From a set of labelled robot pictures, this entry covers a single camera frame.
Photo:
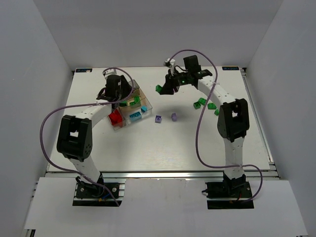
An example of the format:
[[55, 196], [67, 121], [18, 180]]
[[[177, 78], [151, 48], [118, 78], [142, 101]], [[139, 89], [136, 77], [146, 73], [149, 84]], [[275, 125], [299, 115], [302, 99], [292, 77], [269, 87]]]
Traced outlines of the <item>red lego brick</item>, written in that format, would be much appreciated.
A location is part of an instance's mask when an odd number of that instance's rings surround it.
[[123, 126], [123, 118], [118, 110], [113, 111], [108, 115], [112, 126]]

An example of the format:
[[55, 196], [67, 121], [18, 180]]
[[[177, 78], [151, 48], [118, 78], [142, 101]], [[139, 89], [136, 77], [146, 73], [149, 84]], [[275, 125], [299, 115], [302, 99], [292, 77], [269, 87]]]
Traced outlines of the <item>long cyan lego brick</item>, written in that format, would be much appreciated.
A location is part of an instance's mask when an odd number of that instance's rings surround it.
[[131, 121], [136, 121], [136, 120], [142, 118], [142, 114], [139, 111], [137, 111], [135, 113], [130, 114], [129, 118], [130, 118]]

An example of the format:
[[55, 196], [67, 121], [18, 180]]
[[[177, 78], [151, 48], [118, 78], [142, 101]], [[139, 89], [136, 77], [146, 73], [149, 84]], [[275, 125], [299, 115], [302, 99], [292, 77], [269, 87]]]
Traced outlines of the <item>small cyan lego brick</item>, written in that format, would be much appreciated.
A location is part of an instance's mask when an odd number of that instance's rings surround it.
[[147, 110], [148, 110], [147, 106], [142, 106], [142, 107], [141, 107], [141, 111], [142, 111], [143, 113], [145, 113]]

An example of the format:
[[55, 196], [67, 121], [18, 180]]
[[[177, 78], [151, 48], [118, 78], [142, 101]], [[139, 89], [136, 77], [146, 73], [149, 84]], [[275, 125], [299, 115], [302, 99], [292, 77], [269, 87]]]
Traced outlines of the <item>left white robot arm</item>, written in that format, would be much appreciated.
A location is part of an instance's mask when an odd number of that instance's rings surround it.
[[106, 106], [102, 101], [117, 105], [127, 99], [134, 89], [134, 80], [127, 81], [125, 76], [110, 75], [106, 85], [97, 97], [96, 104], [81, 113], [64, 115], [61, 119], [57, 151], [67, 158], [80, 173], [79, 184], [94, 191], [102, 190], [104, 185], [101, 172], [96, 168], [91, 157], [93, 136], [92, 129], [106, 116]]

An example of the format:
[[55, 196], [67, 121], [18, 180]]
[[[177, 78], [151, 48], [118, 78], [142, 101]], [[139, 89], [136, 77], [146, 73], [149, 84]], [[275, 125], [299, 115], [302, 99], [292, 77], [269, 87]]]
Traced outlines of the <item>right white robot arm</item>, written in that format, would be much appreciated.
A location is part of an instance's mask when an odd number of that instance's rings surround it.
[[160, 95], [173, 95], [181, 86], [190, 84], [207, 96], [218, 110], [217, 129], [224, 139], [225, 166], [224, 180], [235, 186], [245, 183], [242, 162], [242, 147], [247, 130], [250, 128], [248, 103], [244, 98], [237, 99], [218, 84], [218, 70], [211, 73], [203, 70], [197, 56], [184, 58], [185, 70], [178, 72], [174, 59], [167, 59], [164, 66], [168, 68], [165, 83], [156, 91]]

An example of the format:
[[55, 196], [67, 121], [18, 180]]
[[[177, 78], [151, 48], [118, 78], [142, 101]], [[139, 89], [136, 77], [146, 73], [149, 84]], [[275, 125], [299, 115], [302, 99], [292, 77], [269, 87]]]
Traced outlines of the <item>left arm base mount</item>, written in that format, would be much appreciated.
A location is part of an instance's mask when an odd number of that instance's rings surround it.
[[122, 203], [124, 195], [125, 183], [120, 182], [105, 182], [104, 185], [110, 190], [117, 203], [112, 198], [111, 194], [104, 188], [97, 187], [93, 184], [87, 184], [76, 179], [76, 188], [73, 198], [73, 206], [87, 207], [119, 207]]

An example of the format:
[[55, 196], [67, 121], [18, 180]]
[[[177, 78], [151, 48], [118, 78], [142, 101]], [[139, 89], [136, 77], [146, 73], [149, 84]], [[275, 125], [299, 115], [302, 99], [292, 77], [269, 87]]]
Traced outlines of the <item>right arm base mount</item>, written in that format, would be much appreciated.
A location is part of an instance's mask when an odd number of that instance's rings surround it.
[[201, 193], [206, 196], [209, 210], [254, 209], [253, 200], [246, 201], [252, 197], [249, 182], [232, 190], [224, 181], [207, 182], [205, 187]]

